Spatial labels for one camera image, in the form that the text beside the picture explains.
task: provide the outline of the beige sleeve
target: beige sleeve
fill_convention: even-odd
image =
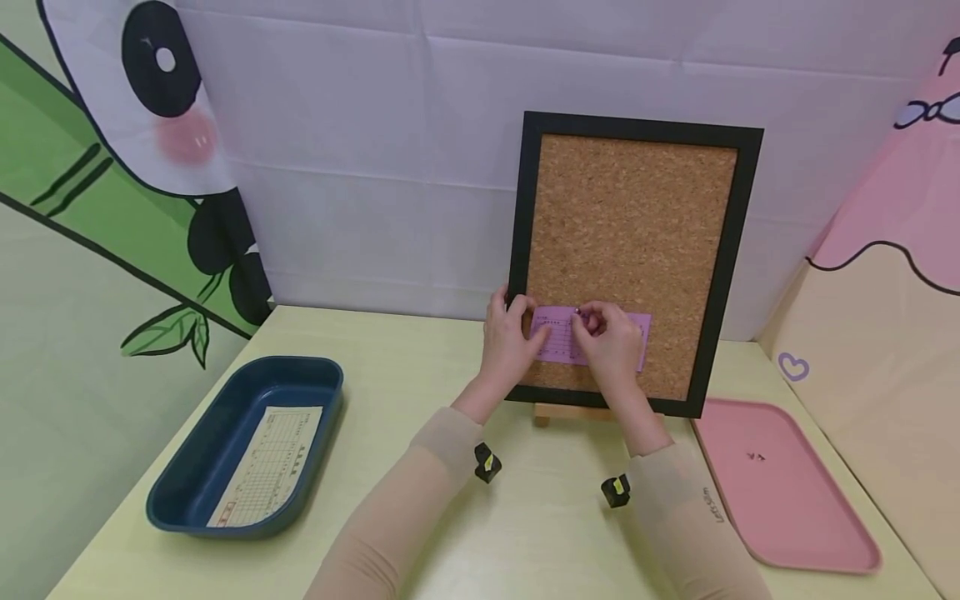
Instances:
[[[754,559],[724,516],[713,481],[673,444],[627,470],[630,505],[682,600],[769,600]]]
[[[476,468],[482,427],[442,408],[353,511],[304,600],[393,600],[450,500]]]

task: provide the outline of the pink plastic tray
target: pink plastic tray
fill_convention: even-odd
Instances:
[[[754,558],[818,571],[879,569],[879,548],[789,415],[770,404],[709,398],[693,423]]]

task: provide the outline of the cork board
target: cork board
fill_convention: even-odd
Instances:
[[[527,113],[510,293],[652,317],[637,381],[699,418],[761,131]],[[603,406],[589,369],[535,362],[510,399]]]

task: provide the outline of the black frame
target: black frame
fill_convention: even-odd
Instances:
[[[658,413],[671,417],[698,419],[703,414],[713,358],[720,339],[720,327],[727,309],[733,267],[740,248],[747,217],[747,204],[754,184],[756,162],[760,154],[763,129],[647,121],[619,117],[586,116],[554,112],[523,113],[523,138],[520,144],[520,170],[516,184],[514,244],[510,255],[508,297],[527,289],[530,245],[533,238],[534,205],[540,172],[540,141],[545,134],[601,137],[645,142],[665,142],[692,146],[712,146],[737,150],[727,211],[707,296],[700,340],[693,362],[693,373],[686,392],[687,400],[650,398]],[[537,386],[516,386],[507,396],[520,402],[549,402],[591,408],[606,408],[603,396],[596,392],[554,390]]]

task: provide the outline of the cork surface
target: cork surface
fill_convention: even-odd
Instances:
[[[686,400],[735,163],[732,148],[542,137],[527,293],[652,314],[649,397]],[[522,383],[599,391],[587,367],[539,361]]]

